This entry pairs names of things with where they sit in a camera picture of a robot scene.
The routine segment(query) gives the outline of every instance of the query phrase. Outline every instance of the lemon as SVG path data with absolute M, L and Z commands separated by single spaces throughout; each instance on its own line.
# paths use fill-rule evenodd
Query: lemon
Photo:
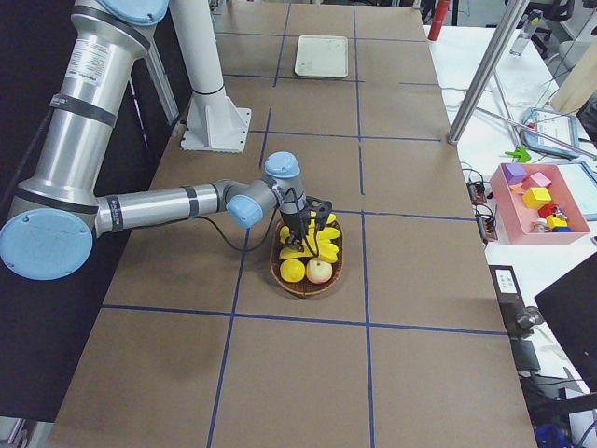
M 298 283 L 305 277 L 305 265 L 298 259 L 287 259 L 280 265 L 280 275 L 285 282 Z

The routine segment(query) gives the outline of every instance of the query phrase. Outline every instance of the white pillar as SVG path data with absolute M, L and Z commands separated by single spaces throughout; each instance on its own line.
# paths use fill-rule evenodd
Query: white pillar
M 208 0 L 171 0 L 170 12 L 193 89 L 182 147 L 243 152 L 251 109 L 226 96 Z

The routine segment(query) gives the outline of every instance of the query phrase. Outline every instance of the blue joint cap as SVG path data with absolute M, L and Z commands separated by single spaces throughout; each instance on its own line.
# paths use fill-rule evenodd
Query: blue joint cap
M 265 160 L 265 172 L 271 177 L 290 179 L 300 175 L 299 161 L 291 152 L 274 152 Z
M 244 229 L 250 229 L 263 219 L 263 210 L 257 201 L 249 196 L 237 194 L 226 205 L 234 222 Z
M 92 247 L 87 224 L 63 210 L 23 212 L 0 230 L 2 261 L 12 272 L 32 280 L 54 280 L 73 273 Z
M 98 0 L 116 17 L 135 26 L 151 26 L 161 21 L 168 10 L 168 0 Z

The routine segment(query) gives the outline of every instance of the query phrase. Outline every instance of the apple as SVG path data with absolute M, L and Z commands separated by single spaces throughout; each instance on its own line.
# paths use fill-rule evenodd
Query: apple
M 307 278 L 320 285 L 332 278 L 332 265 L 322 259 L 310 259 L 307 263 Z

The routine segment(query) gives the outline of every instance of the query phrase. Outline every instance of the monitor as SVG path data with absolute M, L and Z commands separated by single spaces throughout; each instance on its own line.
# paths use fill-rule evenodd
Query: monitor
M 597 253 L 535 297 L 576 370 L 597 392 Z

